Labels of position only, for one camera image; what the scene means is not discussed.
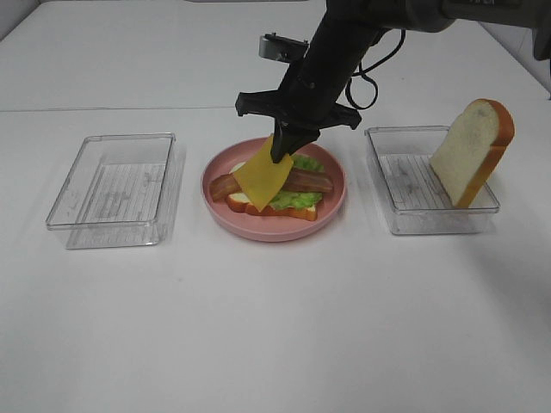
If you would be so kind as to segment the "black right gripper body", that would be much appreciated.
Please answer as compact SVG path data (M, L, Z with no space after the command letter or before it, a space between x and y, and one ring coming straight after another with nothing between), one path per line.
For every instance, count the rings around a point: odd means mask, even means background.
M357 108L337 103L358 66L357 55L307 55L289 64L274 90L241 92L235 103L238 115L270 117L276 134L318 134L322 129L361 121Z

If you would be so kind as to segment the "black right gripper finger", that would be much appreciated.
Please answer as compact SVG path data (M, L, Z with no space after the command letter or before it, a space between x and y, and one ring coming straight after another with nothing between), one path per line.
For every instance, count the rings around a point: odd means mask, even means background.
M270 156L273 163L279 163L288 154L288 125L282 121L275 119L274 132L272 138L272 146Z
M286 126L284 128L285 153L294 154L300 148L316 141L319 137L319 129L306 129L298 126Z

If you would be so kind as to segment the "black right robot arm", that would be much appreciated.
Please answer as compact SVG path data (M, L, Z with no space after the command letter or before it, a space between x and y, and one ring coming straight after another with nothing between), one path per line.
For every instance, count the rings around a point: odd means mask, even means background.
M361 108L337 103L366 51L391 29L438 33L455 20L490 22L530 28L533 55L550 57L548 1L329 1L311 41L265 34L259 54L288 64L275 90L241 92L238 115L269 116L275 121L270 151L280 162L315 141L321 130L345 125L357 128Z

